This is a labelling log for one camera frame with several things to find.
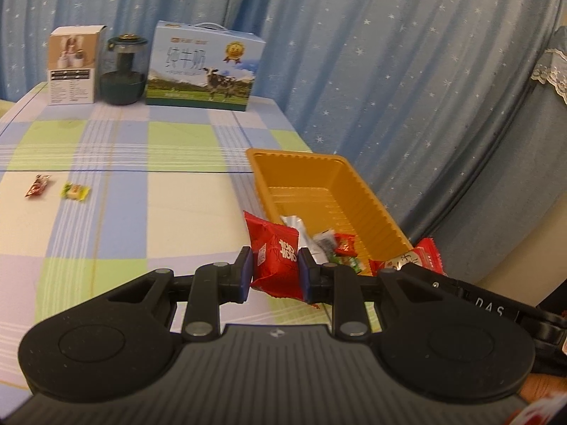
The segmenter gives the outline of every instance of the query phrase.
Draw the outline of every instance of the plaid tablecloth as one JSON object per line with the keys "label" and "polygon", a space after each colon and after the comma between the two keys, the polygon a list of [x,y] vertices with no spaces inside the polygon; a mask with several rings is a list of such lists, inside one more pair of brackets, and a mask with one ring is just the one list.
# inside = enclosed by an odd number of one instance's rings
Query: plaid tablecloth
{"label": "plaid tablecloth", "polygon": [[[47,106],[40,84],[0,119],[0,417],[29,394],[17,349],[34,323],[154,268],[188,274],[249,245],[242,210],[263,216],[249,147],[309,151],[260,97],[247,112]],[[52,183],[25,198],[40,173]],[[88,198],[62,199],[66,181],[89,186]],[[220,312],[222,323],[267,324],[328,313],[254,290]]]}

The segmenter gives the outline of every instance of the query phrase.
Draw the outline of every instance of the orange tray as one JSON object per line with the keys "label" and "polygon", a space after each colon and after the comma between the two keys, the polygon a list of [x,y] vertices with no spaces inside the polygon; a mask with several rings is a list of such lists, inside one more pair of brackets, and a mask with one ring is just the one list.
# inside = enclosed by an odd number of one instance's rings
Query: orange tray
{"label": "orange tray", "polygon": [[271,222],[297,215],[313,236],[329,228],[356,235],[359,259],[387,261],[412,249],[386,208],[341,156],[250,148],[256,190]]}

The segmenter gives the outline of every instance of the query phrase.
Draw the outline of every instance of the cardboard box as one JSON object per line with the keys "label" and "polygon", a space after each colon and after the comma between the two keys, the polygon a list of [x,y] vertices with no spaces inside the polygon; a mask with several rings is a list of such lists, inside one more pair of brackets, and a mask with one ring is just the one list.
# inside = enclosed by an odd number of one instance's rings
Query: cardboard box
{"label": "cardboard box", "polygon": [[146,102],[246,110],[264,41],[251,33],[158,22]]}
{"label": "cardboard box", "polygon": [[49,103],[93,103],[97,62],[102,55],[104,25],[58,27],[49,36],[47,82]]}

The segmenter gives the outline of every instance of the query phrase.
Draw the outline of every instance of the beige wall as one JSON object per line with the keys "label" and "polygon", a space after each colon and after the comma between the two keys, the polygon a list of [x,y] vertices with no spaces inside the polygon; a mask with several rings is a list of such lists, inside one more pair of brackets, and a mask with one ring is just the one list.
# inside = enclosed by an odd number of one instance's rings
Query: beige wall
{"label": "beige wall", "polygon": [[537,305],[567,279],[567,194],[479,286]]}

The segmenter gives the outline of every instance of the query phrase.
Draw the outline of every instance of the cow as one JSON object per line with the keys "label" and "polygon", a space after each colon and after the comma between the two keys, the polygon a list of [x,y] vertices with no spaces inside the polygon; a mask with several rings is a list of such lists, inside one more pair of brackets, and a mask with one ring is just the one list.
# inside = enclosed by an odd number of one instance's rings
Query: cow
{"label": "cow", "polygon": [[217,93],[217,89],[222,85],[224,76],[217,73],[217,68],[203,67],[203,70],[207,72],[207,89],[209,90],[209,101],[212,101],[214,100],[214,95]]}
{"label": "cow", "polygon": [[225,98],[223,99],[223,102],[228,97],[232,97],[235,85],[236,85],[236,78],[234,78],[234,76],[225,76],[225,78],[223,79],[223,86],[225,87]]}

